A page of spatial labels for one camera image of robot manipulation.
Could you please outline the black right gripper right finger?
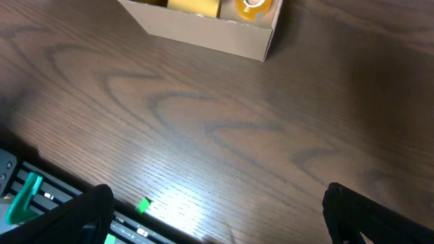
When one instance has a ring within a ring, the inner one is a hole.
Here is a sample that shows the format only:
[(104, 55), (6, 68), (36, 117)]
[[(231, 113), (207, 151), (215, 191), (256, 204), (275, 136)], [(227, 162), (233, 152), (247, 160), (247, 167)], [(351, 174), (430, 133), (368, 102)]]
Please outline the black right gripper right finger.
[(325, 191), (323, 216), (333, 244), (427, 244), (433, 231), (369, 198), (333, 182)]

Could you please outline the yellow clear tape roll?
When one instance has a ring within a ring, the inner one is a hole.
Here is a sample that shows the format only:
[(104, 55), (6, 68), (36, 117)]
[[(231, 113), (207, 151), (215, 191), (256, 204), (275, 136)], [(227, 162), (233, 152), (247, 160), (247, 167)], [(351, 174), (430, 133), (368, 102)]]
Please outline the yellow clear tape roll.
[(272, 0), (236, 0), (235, 9), (246, 20), (259, 20), (270, 10)]

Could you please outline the yellow sticky note pad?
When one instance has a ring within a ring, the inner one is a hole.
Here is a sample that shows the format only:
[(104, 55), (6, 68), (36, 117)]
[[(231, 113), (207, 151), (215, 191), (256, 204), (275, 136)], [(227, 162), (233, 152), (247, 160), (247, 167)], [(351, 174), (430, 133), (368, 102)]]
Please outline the yellow sticky note pad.
[(220, 0), (169, 0), (167, 8), (216, 18)]

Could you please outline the brown cardboard box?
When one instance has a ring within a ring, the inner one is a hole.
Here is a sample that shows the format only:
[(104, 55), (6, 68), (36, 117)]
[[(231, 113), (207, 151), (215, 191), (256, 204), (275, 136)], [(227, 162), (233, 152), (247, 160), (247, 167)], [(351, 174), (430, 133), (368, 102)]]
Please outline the brown cardboard box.
[(234, 1), (223, 1), (219, 18), (168, 9), (153, 3), (120, 4), (150, 35), (265, 61), (283, 1), (272, 1), (270, 12), (258, 21), (239, 16)]

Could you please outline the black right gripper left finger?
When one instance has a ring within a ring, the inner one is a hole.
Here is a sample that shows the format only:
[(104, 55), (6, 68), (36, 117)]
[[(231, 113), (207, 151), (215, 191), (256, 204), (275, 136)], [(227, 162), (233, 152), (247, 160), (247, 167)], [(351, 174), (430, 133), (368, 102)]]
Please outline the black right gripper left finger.
[(67, 201), (49, 212), (1, 235), (1, 244), (103, 244), (115, 210), (113, 192), (106, 184)]

